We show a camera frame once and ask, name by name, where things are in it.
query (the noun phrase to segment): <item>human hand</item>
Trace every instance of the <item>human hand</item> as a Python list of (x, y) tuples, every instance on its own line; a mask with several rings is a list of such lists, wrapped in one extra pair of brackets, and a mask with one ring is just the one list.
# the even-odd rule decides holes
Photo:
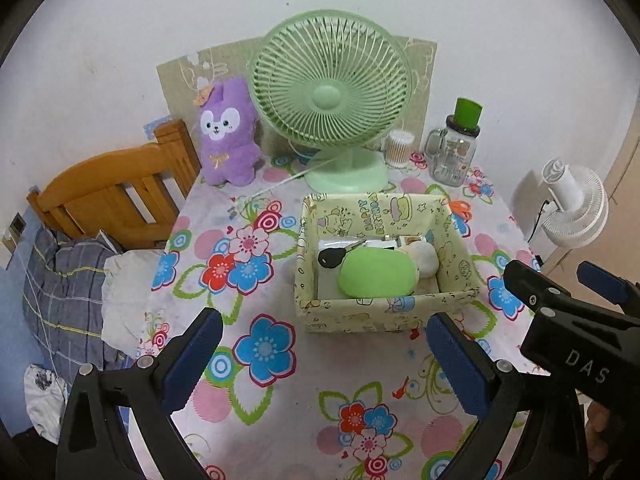
[(598, 462), (604, 460), (609, 452), (609, 446), (602, 441), (601, 434), (609, 425), (610, 411), (597, 402), (592, 402), (587, 409), (587, 424), (584, 431), (587, 435), (587, 450), (589, 451), (589, 473), (591, 474)]

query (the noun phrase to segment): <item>plaid bedding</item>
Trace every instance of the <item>plaid bedding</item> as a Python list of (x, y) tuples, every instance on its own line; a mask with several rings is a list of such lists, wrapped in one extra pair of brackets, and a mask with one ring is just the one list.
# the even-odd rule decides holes
[(104, 261), (114, 254), (94, 238), (73, 241), (46, 227), (36, 236), (22, 309), (45, 359), (50, 348), (58, 375), (69, 384), (84, 363), (100, 370), (123, 367), (122, 352), (100, 339)]

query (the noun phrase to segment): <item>floral tablecloth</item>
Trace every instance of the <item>floral tablecloth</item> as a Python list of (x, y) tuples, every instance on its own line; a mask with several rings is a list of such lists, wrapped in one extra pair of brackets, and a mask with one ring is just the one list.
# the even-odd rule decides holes
[[(460, 407), (424, 329), (311, 334), (296, 325), (298, 224), (311, 192), (303, 179), (229, 218), (242, 196), (301, 169), (277, 157), (245, 188), (196, 181), (154, 279), (140, 353), (158, 354), (204, 306), (222, 313), (222, 342), (185, 409), (172, 416), (214, 480), (434, 479), (476, 419)], [(501, 275), (512, 258), (537, 263), (484, 173), (473, 168), (463, 187), (443, 187), (414, 153), (409, 168), (390, 172), (385, 190), (449, 203), (486, 285), (454, 320), (492, 359), (532, 371), (519, 351), (531, 314)], [(488, 479), (502, 474), (523, 424), (516, 419)], [(147, 477), (160, 478), (133, 416), (129, 437)]]

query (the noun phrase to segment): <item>purple plush toy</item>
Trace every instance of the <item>purple plush toy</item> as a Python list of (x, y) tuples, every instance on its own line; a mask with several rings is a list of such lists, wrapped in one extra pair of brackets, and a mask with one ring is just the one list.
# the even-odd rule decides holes
[(200, 162), (211, 186), (227, 180), (247, 186), (255, 178), (260, 147), (254, 142), (258, 113), (241, 77), (215, 83), (200, 111)]

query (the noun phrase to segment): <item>cotton swab container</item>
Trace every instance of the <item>cotton swab container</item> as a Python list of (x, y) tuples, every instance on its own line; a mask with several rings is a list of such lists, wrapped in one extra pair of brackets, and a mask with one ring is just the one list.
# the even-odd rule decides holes
[(414, 134), (404, 130), (390, 132), (386, 140), (386, 164), (392, 168), (406, 168), (413, 144)]

